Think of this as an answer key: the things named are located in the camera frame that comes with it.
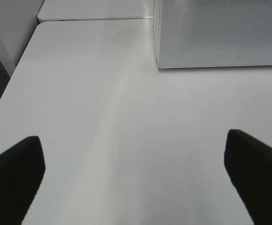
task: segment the table surface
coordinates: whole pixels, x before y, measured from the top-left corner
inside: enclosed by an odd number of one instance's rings
[[[45,0],[39,21],[152,18],[153,0]]]
[[[272,67],[158,70],[150,19],[40,24],[0,100],[0,153],[38,135],[24,225],[251,225],[227,132],[272,146]]]

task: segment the white wall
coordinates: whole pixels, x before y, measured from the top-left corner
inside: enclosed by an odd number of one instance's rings
[[[36,26],[44,0],[0,0],[0,60],[11,76]]]

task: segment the white table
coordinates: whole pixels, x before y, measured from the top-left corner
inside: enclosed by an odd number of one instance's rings
[[[158,71],[147,20],[46,22],[0,100],[0,153],[40,136],[24,225],[251,225],[223,165],[272,146],[272,67]]]
[[[45,0],[39,21],[152,18],[153,0]]]

